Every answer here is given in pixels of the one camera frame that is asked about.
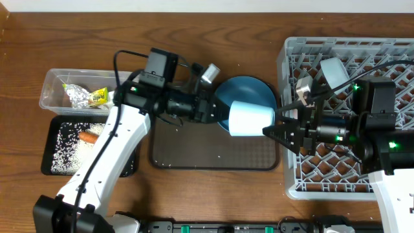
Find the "dish rack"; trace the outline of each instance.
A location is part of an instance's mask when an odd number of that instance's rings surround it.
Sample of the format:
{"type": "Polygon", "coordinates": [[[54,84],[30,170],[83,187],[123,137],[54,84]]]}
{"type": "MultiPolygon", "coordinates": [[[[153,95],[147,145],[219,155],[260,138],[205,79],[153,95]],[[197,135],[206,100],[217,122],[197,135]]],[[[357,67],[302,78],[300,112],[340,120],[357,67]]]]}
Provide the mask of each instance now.
{"type": "MultiPolygon", "coordinates": [[[[391,38],[288,38],[279,53],[278,86],[282,105],[298,101],[295,86],[300,78],[311,75],[326,83],[320,61],[341,59],[352,78],[375,65],[395,60],[414,60],[414,39],[391,38]]],[[[414,68],[394,65],[371,73],[387,76],[397,85],[395,112],[397,129],[414,129],[414,68]]],[[[324,103],[326,113],[351,111],[352,88],[324,103]]],[[[285,113],[294,117],[294,111],[285,113]]],[[[349,151],[346,146],[334,150],[349,151]]],[[[329,151],[319,144],[315,156],[295,155],[283,148],[283,170],[286,194],[291,199],[375,201],[368,176],[352,159],[329,151]]]]}

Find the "wood grain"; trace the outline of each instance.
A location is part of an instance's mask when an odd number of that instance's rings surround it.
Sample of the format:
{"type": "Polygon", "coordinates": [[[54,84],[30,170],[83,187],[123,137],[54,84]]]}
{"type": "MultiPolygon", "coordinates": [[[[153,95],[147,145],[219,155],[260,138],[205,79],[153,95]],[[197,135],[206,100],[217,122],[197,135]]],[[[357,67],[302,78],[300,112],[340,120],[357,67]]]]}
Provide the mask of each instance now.
{"type": "MultiPolygon", "coordinates": [[[[54,113],[38,100],[51,68],[112,69],[118,49],[160,47],[222,70],[218,81],[250,74],[277,86],[276,58],[289,36],[413,38],[412,14],[47,14],[13,13],[0,43],[0,232],[33,232],[32,208],[55,196],[69,177],[45,176],[40,163],[54,113]]],[[[120,57],[121,70],[145,65],[120,57]]],[[[339,214],[380,221],[378,205],[293,201],[283,167],[273,172],[158,170],[140,150],[134,176],[120,179],[109,213],[177,221],[279,221],[339,214]]]]}

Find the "food packet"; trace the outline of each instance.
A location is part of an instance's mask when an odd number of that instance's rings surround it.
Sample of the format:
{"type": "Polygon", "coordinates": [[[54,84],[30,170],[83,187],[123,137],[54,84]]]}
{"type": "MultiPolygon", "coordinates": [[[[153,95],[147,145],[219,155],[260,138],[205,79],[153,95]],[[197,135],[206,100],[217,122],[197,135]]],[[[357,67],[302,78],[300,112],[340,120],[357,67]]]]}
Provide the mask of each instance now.
{"type": "Polygon", "coordinates": [[[84,88],[74,84],[63,84],[66,94],[72,103],[72,108],[83,109],[96,107],[108,102],[108,89],[106,87],[89,93],[84,88]]]}

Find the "green connector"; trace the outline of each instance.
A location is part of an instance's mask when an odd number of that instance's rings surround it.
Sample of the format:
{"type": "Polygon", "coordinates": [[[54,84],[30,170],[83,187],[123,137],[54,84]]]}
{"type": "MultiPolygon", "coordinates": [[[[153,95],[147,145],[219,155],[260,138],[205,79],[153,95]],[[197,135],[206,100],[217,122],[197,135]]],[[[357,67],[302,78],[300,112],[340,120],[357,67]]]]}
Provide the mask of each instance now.
{"type": "Polygon", "coordinates": [[[181,233],[190,233],[190,226],[181,226],[181,233]]]}
{"type": "Polygon", "coordinates": [[[273,227],[265,227],[265,233],[273,233],[273,227]]]}

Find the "clear plastic container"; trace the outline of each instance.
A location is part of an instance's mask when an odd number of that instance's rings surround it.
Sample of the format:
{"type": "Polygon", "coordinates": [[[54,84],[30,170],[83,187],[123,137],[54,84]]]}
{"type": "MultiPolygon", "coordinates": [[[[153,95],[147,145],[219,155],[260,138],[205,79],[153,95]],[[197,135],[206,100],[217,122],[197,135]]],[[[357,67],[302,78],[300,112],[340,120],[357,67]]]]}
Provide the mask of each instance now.
{"type": "MultiPolygon", "coordinates": [[[[131,72],[120,71],[121,83],[131,72]]],[[[114,71],[77,70],[77,69],[51,69],[47,72],[45,83],[41,90],[39,105],[43,109],[49,109],[58,115],[108,115],[108,110],[103,109],[73,109],[69,97],[65,93],[62,84],[76,84],[93,92],[107,87],[108,91],[116,88],[114,71]]]]}

